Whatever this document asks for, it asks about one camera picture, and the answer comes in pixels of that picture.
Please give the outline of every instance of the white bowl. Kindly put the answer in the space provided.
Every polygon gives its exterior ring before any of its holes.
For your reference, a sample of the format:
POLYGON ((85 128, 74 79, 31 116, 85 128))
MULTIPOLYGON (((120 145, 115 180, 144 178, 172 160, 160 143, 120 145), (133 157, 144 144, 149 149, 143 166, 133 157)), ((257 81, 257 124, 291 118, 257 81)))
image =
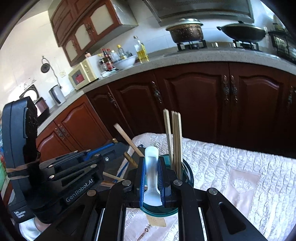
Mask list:
POLYGON ((133 66, 135 61, 136 61, 136 56, 134 55, 134 56, 128 57, 124 60, 120 60, 118 62, 113 63, 113 66, 117 69, 126 69, 128 67, 133 66))

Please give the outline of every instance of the stove burner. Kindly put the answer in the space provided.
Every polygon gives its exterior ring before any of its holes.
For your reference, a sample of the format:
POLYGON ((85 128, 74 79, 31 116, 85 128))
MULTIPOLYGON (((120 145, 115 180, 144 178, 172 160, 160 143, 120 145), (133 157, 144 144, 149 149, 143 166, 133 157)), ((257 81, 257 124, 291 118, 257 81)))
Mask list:
POLYGON ((178 52, 179 52, 179 51, 184 51, 184 50, 206 48, 207 43, 205 40, 202 40, 202 41, 197 41, 197 42, 188 42, 188 44, 178 43, 177 46, 178 46, 178 52))
POLYGON ((242 42, 239 40, 233 40, 233 43, 234 43, 234 48, 242 48, 242 49, 260 51, 258 43, 242 42))

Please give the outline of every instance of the black dish rack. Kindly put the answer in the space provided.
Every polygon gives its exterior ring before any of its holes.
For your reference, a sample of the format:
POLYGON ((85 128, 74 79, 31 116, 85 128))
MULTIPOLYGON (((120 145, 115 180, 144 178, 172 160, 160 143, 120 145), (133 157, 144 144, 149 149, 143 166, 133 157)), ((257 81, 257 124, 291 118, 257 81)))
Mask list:
POLYGON ((279 30, 269 31, 268 34, 271 37, 272 46, 277 49, 277 55, 296 64, 296 42, 293 37, 279 30))

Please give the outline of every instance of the power outlet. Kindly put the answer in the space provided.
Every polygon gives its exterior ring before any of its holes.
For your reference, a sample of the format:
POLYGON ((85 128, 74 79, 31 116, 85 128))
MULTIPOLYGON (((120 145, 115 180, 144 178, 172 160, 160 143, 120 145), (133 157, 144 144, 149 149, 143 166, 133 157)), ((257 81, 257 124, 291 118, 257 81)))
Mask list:
POLYGON ((59 74, 62 78, 66 76, 66 72, 65 71, 61 71, 59 74))

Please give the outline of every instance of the black round hanging object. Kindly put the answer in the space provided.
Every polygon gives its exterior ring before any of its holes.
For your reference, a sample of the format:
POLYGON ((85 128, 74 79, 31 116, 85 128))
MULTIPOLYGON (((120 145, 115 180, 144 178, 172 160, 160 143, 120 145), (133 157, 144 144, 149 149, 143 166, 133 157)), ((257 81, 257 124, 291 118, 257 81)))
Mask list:
POLYGON ((50 65, 48 63, 42 64, 41 66, 41 72, 47 73, 50 70, 50 65))

